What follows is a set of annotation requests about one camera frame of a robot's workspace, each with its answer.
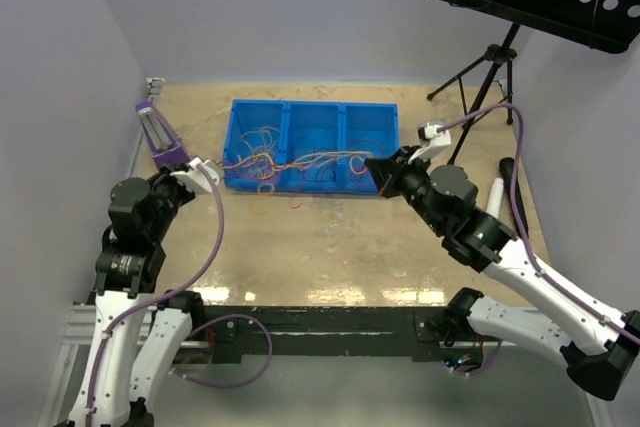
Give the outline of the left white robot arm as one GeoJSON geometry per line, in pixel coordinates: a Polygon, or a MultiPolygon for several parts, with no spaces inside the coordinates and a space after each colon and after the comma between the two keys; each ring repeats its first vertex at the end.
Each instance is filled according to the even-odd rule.
{"type": "Polygon", "coordinates": [[[96,261],[95,321],[87,365],[64,426],[151,426],[154,404],[185,339],[207,327],[201,297],[154,295],[162,241],[179,209],[212,193],[217,167],[198,157],[149,179],[130,177],[110,192],[110,224],[96,261]]]}

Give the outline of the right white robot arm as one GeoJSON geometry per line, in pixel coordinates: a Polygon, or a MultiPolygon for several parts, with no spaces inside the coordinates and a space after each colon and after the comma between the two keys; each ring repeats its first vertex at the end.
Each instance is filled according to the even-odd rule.
{"type": "Polygon", "coordinates": [[[495,337],[545,355],[590,395],[614,400],[639,354],[638,311],[623,313],[597,300],[540,261],[523,237],[478,207],[478,189],[461,167],[432,168],[416,153],[401,148],[366,160],[379,195],[403,197],[454,260],[540,313],[520,313],[478,293],[446,314],[448,333],[459,340],[495,337]]]}

